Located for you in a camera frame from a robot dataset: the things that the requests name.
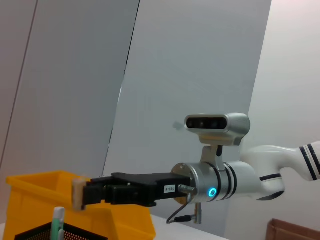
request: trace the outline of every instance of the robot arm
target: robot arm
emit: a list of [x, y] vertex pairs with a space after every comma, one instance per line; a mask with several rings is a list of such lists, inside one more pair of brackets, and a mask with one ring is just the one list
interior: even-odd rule
[[[320, 178], [320, 142], [296, 149], [259, 146], [241, 156], [240, 161], [223, 162], [224, 146], [239, 146], [250, 130], [250, 120], [242, 113], [187, 116], [185, 128], [197, 134], [202, 149], [200, 162], [179, 163], [171, 173], [133, 175], [113, 173], [111, 177], [72, 184], [72, 204], [76, 210], [101, 201], [114, 205], [156, 206], [157, 200], [175, 199], [182, 207], [167, 221], [201, 223], [201, 203], [235, 197], [268, 201], [281, 196], [285, 186], [280, 174], [283, 168], [294, 169], [307, 181]], [[176, 217], [188, 204], [195, 213]]]

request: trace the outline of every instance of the camera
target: camera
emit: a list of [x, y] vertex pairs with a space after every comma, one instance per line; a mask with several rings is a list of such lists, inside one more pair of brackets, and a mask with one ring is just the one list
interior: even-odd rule
[[184, 127], [203, 144], [239, 146], [250, 130], [250, 120], [243, 113], [194, 114], [185, 118]]

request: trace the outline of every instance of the yellow plastic crate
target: yellow plastic crate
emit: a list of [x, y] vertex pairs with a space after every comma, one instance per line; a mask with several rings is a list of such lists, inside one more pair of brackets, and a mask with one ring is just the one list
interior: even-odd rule
[[55, 207], [65, 208], [64, 222], [109, 240], [153, 240], [156, 236], [149, 209], [138, 205], [101, 203], [85, 211], [72, 209], [69, 172], [55, 171], [10, 176], [10, 200], [3, 240], [52, 221]]

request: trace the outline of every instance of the brown box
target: brown box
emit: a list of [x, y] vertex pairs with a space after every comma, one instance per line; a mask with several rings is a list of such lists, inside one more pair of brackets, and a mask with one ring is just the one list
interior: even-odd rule
[[265, 240], [320, 240], [320, 231], [272, 219], [268, 223]]

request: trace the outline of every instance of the gray wall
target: gray wall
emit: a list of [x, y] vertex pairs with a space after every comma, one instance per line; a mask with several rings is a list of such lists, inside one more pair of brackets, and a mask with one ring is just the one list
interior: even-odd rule
[[[272, 2], [241, 151], [259, 145], [297, 148], [320, 141], [320, 1]], [[272, 218], [320, 230], [320, 181], [281, 171], [285, 193], [272, 201], [233, 199], [225, 237], [265, 240]]]
[[0, 1], [0, 168], [36, 2]]
[[103, 173], [138, 5], [38, 2], [0, 169], [0, 223], [6, 176]]
[[[270, 4], [141, 0], [105, 175], [198, 162], [197, 136], [174, 128], [176, 122], [194, 113], [248, 113]], [[225, 148], [225, 161], [238, 159], [239, 148]], [[203, 224], [188, 225], [223, 236], [228, 204], [204, 204]], [[162, 200], [151, 212], [167, 218], [178, 207]]]

